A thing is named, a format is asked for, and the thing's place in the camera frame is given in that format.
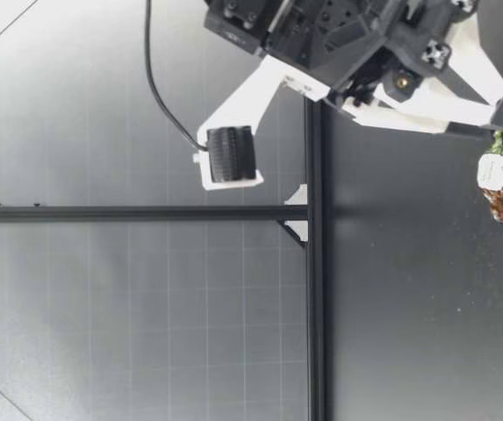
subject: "bolt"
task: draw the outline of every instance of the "bolt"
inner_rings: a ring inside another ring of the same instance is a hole
[[[409,86],[409,79],[407,79],[406,77],[404,76],[401,76],[400,78],[398,78],[398,80],[396,81],[396,84],[398,85],[398,88],[400,89],[405,89]]]

